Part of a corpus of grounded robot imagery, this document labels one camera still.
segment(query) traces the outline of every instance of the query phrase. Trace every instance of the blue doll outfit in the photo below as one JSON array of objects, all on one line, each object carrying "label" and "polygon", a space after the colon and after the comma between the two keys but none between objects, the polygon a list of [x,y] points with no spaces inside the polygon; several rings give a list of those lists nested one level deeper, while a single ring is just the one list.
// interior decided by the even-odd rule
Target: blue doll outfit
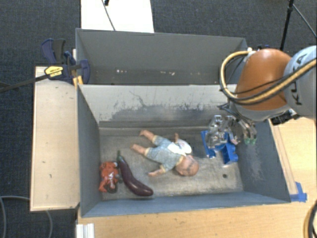
[{"label": "blue doll outfit", "polygon": [[168,149],[173,142],[168,139],[155,135],[152,143],[157,147],[146,149],[145,156],[150,160],[161,163],[160,168],[167,172],[177,166],[183,160],[183,155],[174,153]]}]

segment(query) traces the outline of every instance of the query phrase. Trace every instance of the eggplant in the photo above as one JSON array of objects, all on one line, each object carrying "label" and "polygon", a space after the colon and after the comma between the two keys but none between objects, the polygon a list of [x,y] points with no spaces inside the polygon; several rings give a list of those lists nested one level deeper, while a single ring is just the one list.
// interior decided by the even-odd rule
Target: eggplant
[{"label": "eggplant", "polygon": [[147,187],[139,180],[135,179],[129,165],[127,164],[125,159],[120,155],[120,151],[118,151],[117,162],[121,170],[123,182],[132,193],[136,194],[137,196],[153,195],[153,190],[151,188]]}]

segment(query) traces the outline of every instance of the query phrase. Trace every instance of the gray metal box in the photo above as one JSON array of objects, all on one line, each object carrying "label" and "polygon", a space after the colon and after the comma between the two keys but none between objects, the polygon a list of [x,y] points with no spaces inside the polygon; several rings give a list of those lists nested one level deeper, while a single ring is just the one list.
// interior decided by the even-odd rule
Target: gray metal box
[{"label": "gray metal box", "polygon": [[[77,29],[77,59],[88,59],[92,77],[77,94],[80,205],[82,217],[203,210],[290,202],[268,122],[257,124],[255,145],[239,144],[238,163],[221,154],[205,156],[200,131],[226,102],[217,71],[231,52],[246,48],[242,38],[141,34]],[[231,71],[235,82],[239,71]],[[194,177],[173,171],[150,178],[158,164],[129,149],[140,129],[171,138],[178,132],[200,164]],[[98,191],[99,165],[115,161],[117,150],[134,176],[154,190],[139,198],[124,184],[116,194]]]}]

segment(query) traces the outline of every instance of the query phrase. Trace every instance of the orange toy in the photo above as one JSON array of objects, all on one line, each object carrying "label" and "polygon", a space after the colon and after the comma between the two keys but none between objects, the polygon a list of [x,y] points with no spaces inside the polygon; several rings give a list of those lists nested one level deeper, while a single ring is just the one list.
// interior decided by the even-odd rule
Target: orange toy
[{"label": "orange toy", "polygon": [[103,179],[99,185],[99,191],[116,193],[119,172],[116,162],[103,162],[99,169],[101,171],[101,178]]}]

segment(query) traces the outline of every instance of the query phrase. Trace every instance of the blue clamp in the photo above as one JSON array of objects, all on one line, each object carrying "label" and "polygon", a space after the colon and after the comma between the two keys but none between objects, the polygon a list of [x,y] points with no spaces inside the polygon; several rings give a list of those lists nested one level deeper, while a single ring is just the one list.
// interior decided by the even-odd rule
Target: blue clamp
[{"label": "blue clamp", "polygon": [[205,152],[206,152],[206,155],[210,159],[216,157],[216,151],[221,151],[223,162],[226,165],[229,165],[238,161],[238,155],[235,153],[236,147],[234,144],[230,142],[229,133],[227,132],[225,133],[225,139],[227,140],[227,143],[216,145],[214,148],[209,148],[206,144],[205,137],[207,133],[208,133],[208,130],[201,131],[201,136],[203,139]]},{"label": "blue clamp", "polygon": [[73,83],[74,75],[71,74],[72,70],[79,71],[79,75],[82,76],[83,83],[87,84],[90,78],[90,67],[86,59],[81,60],[79,65],[76,65],[76,60],[69,51],[63,52],[65,40],[64,39],[47,39],[41,44],[42,55],[47,59],[50,65],[58,64],[63,67],[61,75],[48,78],[51,80],[61,80],[69,84]]},{"label": "blue clamp", "polygon": [[307,193],[303,193],[302,186],[299,182],[295,182],[295,184],[296,184],[298,193],[290,195],[291,201],[305,203],[307,201]]}]

